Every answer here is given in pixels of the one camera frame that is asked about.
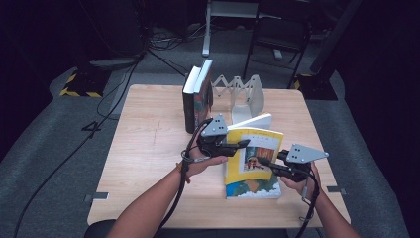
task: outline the open book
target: open book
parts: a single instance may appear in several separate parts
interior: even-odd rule
[[[226,163],[226,197],[228,199],[280,197],[277,177],[272,174],[270,168],[261,165],[258,158],[266,158],[274,163],[283,134],[254,127],[231,127],[228,131],[228,143],[247,139],[251,141],[246,148],[238,150]]]

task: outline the black cable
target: black cable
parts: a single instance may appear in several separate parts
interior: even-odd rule
[[[167,215],[164,217],[164,219],[162,220],[160,226],[157,229],[157,232],[165,225],[165,223],[169,220],[170,216],[172,215],[173,211],[175,210],[175,208],[177,207],[179,200],[182,196],[183,190],[185,188],[185,181],[186,181],[186,172],[188,171],[188,167],[189,164],[193,163],[192,159],[190,159],[189,157],[189,152],[191,151],[191,146],[192,143],[194,142],[194,140],[196,140],[197,134],[198,132],[201,131],[201,128],[205,125],[208,124],[209,122],[211,122],[213,119],[207,119],[204,120],[203,122],[200,123],[200,125],[198,125],[197,129],[195,129],[194,133],[192,134],[191,140],[189,140],[188,145],[186,146],[186,149],[184,151],[181,152],[181,156],[182,156],[182,167],[181,167],[181,181],[179,184],[179,189],[178,189],[178,193],[176,194],[176,198],[173,201],[172,207],[170,208],[169,212],[167,213]]]
[[[319,237],[324,238],[324,236],[322,235],[322,232],[319,228],[315,228],[315,230],[318,233]]]
[[[303,224],[300,227],[300,230],[296,235],[296,238],[299,238],[303,235],[303,232],[305,231],[306,226],[308,225],[310,219],[313,216],[316,199],[318,198],[318,195],[319,195],[319,184],[318,184],[318,180],[316,180],[315,176],[310,174],[310,173],[307,173],[307,172],[304,172],[304,171],[298,170],[298,169],[295,169],[294,172],[304,174],[304,175],[312,178],[312,180],[314,181],[314,191],[312,192],[311,203],[309,205],[308,212],[306,213],[306,217],[304,218]]]
[[[104,97],[102,97],[102,99],[101,99],[101,101],[99,102],[99,104],[96,106],[96,112],[98,113],[98,115],[99,116],[101,116],[101,117],[106,117],[106,115],[103,115],[100,111],[99,111],[99,107],[100,107],[100,105],[102,104],[102,102],[105,100],[105,98],[107,98],[109,95],[111,95],[111,93],[112,92],[114,92],[115,90],[117,90],[117,88],[119,88],[123,83],[124,83],[124,81],[126,80],[126,75],[127,75],[127,72],[129,72],[129,70],[130,69],[128,69],[125,73],[124,73],[124,78],[123,78],[123,80],[121,80],[121,82],[116,86],[116,87],[114,87],[114,89],[112,89],[108,94],[106,94]],[[110,119],[110,120],[114,120],[114,121],[118,121],[119,119],[118,118],[111,118],[111,117],[108,117],[108,119]]]
[[[94,64],[94,66],[96,68],[99,68],[99,69],[104,70],[104,71],[114,71],[114,70],[117,70],[117,69],[123,69],[123,68],[132,66],[133,64],[136,63],[136,60],[141,58],[141,57],[142,56],[138,56],[138,57],[133,58],[133,60],[130,60],[128,62],[114,63],[114,64],[109,64],[109,65],[95,65]]]
[[[163,60],[161,57],[159,57],[158,55],[156,55],[154,52],[152,52],[150,49],[148,49],[148,52],[150,52],[152,54],[152,56],[158,58],[159,60],[161,60],[162,62],[164,62],[165,64],[167,64],[168,66],[170,66],[171,68],[173,68],[175,71],[177,71],[179,74],[181,74],[183,77],[185,77],[186,72],[181,72],[179,71],[176,67],[170,65],[168,62],[166,62],[165,60]]]
[[[164,61],[168,61],[168,62],[170,62],[170,63],[172,63],[172,64],[174,64],[174,65],[176,65],[176,66],[178,66],[178,67],[180,67],[182,69],[184,69],[185,72],[188,72],[188,69],[186,69],[184,66],[182,66],[182,65],[180,65],[180,64],[178,64],[178,63],[176,63],[176,62],[174,62],[174,61],[172,61],[170,59],[166,59],[166,58],[162,58],[162,57],[159,57],[159,59],[160,60],[164,60]]]
[[[130,79],[131,79],[131,76],[132,76],[132,74],[133,74],[133,71],[134,71],[134,69],[137,67],[137,65],[139,64],[139,62],[140,62],[141,60],[140,59],[138,59],[137,60],[137,62],[136,62],[136,64],[133,66],[133,68],[132,68],[132,70],[131,70],[131,72],[130,72],[130,75],[129,75],[129,79],[127,80],[127,84],[126,84],[126,86],[125,86],[125,88],[124,88],[124,91],[123,91],[123,93],[121,94],[121,96],[120,96],[120,98],[119,98],[119,100],[117,101],[117,103],[115,104],[115,106],[111,109],[111,111],[107,114],[107,116],[105,117],[105,118],[103,118],[102,119],[102,121],[97,125],[97,126],[95,126],[94,128],[93,128],[93,130],[89,133],[89,135],[88,136],[86,136],[86,138],[76,147],[76,149],[74,149],[71,153],[70,153],[70,155],[68,155],[65,159],[64,159],[64,161],[62,161],[59,165],[58,165],[58,167],[56,167],[55,168],[55,170],[53,170],[52,171],[52,173],[41,183],[41,185],[39,185],[38,186],[38,188],[35,190],[35,192],[32,194],[32,196],[31,196],[31,198],[28,200],[28,202],[26,203],[26,205],[25,205],[25,207],[24,207],[24,209],[22,210],[22,212],[21,212],[21,214],[20,214],[20,216],[19,216],[19,219],[18,219],[18,222],[17,222],[17,224],[16,224],[16,227],[15,227],[15,233],[14,233],[14,235],[13,235],[13,237],[14,238],[16,238],[16,237],[18,237],[18,232],[19,232],[19,228],[20,228],[20,226],[21,226],[21,223],[22,223],[22,220],[23,220],[23,218],[24,218],[24,215],[25,215],[25,213],[26,213],[26,211],[27,211],[27,209],[28,209],[28,207],[30,206],[30,204],[32,203],[32,201],[34,200],[34,198],[37,196],[37,194],[40,192],[40,190],[44,187],[44,185],[55,175],[55,173],[59,170],[59,169],[61,169],[61,167],[63,166],[63,165],[65,165],[65,163],[67,163],[67,161],[68,160],[70,160],[71,159],[71,157],[78,151],[78,150],[80,150],[80,148],[93,136],[93,134],[99,129],[99,127],[108,119],[108,117],[112,114],[112,112],[115,110],[115,108],[117,108],[117,105],[120,103],[120,101],[122,100],[122,98],[123,98],[123,95],[124,95],[124,93],[125,93],[125,91],[127,90],[127,87],[128,87],[128,85],[129,85],[129,82],[130,82]]]
[[[153,50],[156,50],[156,51],[173,50],[173,49],[175,49],[176,47],[178,47],[179,45],[181,45],[183,43],[193,42],[193,41],[195,41],[198,38],[204,37],[204,35],[198,36],[198,37],[194,37],[194,35],[197,34],[200,31],[204,30],[205,29],[204,28],[205,26],[206,26],[206,24],[200,26],[198,29],[196,29],[194,31],[191,31],[191,33],[188,33],[189,36],[186,39],[178,38],[178,37],[168,38],[166,36],[166,33],[155,33],[155,35],[162,34],[163,35],[163,38],[157,37],[157,39],[155,39],[155,36],[152,36],[151,37],[151,40],[150,40],[150,43],[151,43],[150,44],[150,49],[153,49]],[[159,46],[156,45],[156,42],[166,42],[166,46],[159,47]]]

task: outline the gray carpet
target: gray carpet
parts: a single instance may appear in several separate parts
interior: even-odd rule
[[[214,75],[233,78],[242,74],[249,38],[249,31],[239,30],[212,35],[210,59],[214,60]],[[311,44],[299,71],[308,72],[320,46],[320,43]],[[190,68],[202,62],[201,47],[202,38],[199,38],[156,54]],[[26,129],[0,164],[2,238],[13,236],[19,214],[36,188],[88,135],[81,128],[102,120],[96,111],[107,114],[115,101],[118,90],[104,97],[102,102],[101,98],[58,96],[72,71],[73,68],[64,72],[52,83],[54,100]],[[265,88],[285,88],[290,74],[289,70],[256,62],[250,63],[249,71],[250,75],[257,73],[261,77]],[[105,94],[121,83],[126,72],[121,69],[112,73]],[[147,54],[135,69],[132,80],[180,84],[183,78],[173,68]],[[352,224],[363,237],[408,237],[395,194],[377,168],[343,99],[343,82],[337,74],[331,82],[339,101],[307,101],[307,105],[324,149],[331,155],[328,160],[338,185],[347,192],[344,201]],[[83,236],[89,212],[89,203],[84,197],[96,190],[117,123],[107,120],[101,131],[95,133],[45,185],[27,210],[18,237]],[[291,237],[296,232],[288,230]],[[319,236],[315,229],[308,228],[304,237]]]

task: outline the forearm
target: forearm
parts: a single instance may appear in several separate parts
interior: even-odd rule
[[[123,211],[108,237],[153,237],[178,191],[179,183],[177,170],[167,174]]]
[[[360,237],[323,190],[318,196],[315,209],[318,212],[327,237]]]

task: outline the person's hand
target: person's hand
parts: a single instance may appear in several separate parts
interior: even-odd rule
[[[197,147],[197,139],[200,132],[197,133],[195,140],[191,145],[191,151],[189,151],[189,157],[191,159],[198,159],[206,157],[203,153],[201,153],[200,149]],[[205,171],[209,166],[216,166],[223,164],[228,161],[228,158],[225,156],[219,156],[211,159],[204,160],[198,163],[191,163],[189,165],[189,170],[186,173],[188,177],[192,177],[194,175],[200,174],[201,172]]]
[[[314,162],[311,163],[311,168],[312,168],[312,171],[314,172],[316,180],[318,180],[319,189],[321,191],[321,181],[319,180],[318,169],[316,168]],[[301,181],[301,182],[294,182],[294,181],[292,181],[292,180],[290,180],[289,178],[286,178],[286,177],[280,177],[280,180],[282,182],[284,182],[284,184],[287,187],[295,189],[297,191],[297,193],[299,193],[300,195],[302,195],[303,187],[305,187],[305,185],[307,185],[308,190],[307,190],[307,193],[306,193],[306,199],[310,200],[312,198],[312,193],[314,191],[315,182],[311,178],[308,178],[308,183],[307,184],[306,184],[306,180]]]

